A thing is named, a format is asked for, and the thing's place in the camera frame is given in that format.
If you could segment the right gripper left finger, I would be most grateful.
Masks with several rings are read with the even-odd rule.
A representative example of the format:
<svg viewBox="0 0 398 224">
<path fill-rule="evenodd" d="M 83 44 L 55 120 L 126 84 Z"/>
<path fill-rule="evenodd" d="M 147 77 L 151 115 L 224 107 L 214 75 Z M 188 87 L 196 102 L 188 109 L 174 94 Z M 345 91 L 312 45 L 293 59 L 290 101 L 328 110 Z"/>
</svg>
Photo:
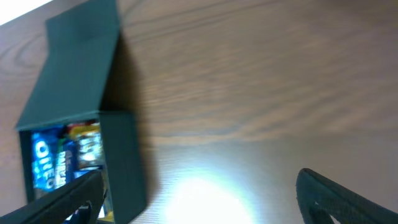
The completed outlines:
<svg viewBox="0 0 398 224">
<path fill-rule="evenodd" d="M 1 223 L 96 223 L 104 201 L 102 174 L 92 170 L 42 198 L 1 217 Z"/>
</svg>

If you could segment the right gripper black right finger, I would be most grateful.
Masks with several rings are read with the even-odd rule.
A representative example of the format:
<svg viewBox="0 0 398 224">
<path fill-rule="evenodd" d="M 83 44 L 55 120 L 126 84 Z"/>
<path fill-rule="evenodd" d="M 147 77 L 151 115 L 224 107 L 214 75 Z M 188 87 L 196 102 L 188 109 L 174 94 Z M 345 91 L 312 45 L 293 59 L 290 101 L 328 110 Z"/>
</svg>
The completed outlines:
<svg viewBox="0 0 398 224">
<path fill-rule="evenodd" d="M 397 223 L 395 212 L 308 168 L 298 173 L 296 193 L 305 224 L 333 223 L 333 220 L 340 223 Z"/>
</svg>

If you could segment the purple Dairy Milk bar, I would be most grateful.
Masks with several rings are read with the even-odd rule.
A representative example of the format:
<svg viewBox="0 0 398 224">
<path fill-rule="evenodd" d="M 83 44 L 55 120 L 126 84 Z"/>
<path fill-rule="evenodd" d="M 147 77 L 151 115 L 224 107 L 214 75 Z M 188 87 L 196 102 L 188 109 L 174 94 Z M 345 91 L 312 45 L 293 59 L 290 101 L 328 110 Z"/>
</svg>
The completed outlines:
<svg viewBox="0 0 398 224">
<path fill-rule="evenodd" d="M 74 180 L 76 170 L 76 145 L 71 139 L 58 141 L 58 152 L 55 159 L 55 189 Z"/>
</svg>

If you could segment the blue Oreo cookie pack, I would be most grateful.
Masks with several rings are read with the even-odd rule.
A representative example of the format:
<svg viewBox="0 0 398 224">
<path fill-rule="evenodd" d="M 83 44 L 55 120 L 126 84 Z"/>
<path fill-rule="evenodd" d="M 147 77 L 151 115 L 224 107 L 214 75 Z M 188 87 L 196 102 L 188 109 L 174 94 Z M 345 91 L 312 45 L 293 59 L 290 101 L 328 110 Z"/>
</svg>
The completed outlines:
<svg viewBox="0 0 398 224">
<path fill-rule="evenodd" d="M 55 189 L 55 158 L 61 126 L 35 130 L 32 134 L 32 173 L 34 188 L 51 192 Z"/>
</svg>

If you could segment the yellow candy bag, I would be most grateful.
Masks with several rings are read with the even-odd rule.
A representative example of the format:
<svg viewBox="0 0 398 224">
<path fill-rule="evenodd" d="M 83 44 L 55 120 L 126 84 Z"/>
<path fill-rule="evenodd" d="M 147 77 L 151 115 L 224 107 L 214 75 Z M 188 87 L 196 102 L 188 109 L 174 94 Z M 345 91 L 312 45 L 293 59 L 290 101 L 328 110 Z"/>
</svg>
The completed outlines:
<svg viewBox="0 0 398 224">
<path fill-rule="evenodd" d="M 67 126 L 68 137 L 76 144 L 78 168 L 104 165 L 103 143 L 100 123 L 87 121 Z"/>
</svg>

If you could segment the dark green box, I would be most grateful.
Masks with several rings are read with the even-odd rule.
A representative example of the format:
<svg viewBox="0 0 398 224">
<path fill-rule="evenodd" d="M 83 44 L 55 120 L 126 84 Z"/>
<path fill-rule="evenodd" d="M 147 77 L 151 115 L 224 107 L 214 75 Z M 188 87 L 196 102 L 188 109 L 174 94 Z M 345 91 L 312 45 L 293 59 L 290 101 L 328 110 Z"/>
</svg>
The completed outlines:
<svg viewBox="0 0 398 224">
<path fill-rule="evenodd" d="M 133 102 L 133 68 L 122 52 L 115 0 L 90 0 L 46 21 L 49 55 L 17 123 L 25 192 L 35 200 L 32 135 L 40 128 L 97 120 L 116 223 L 147 206 Z"/>
</svg>

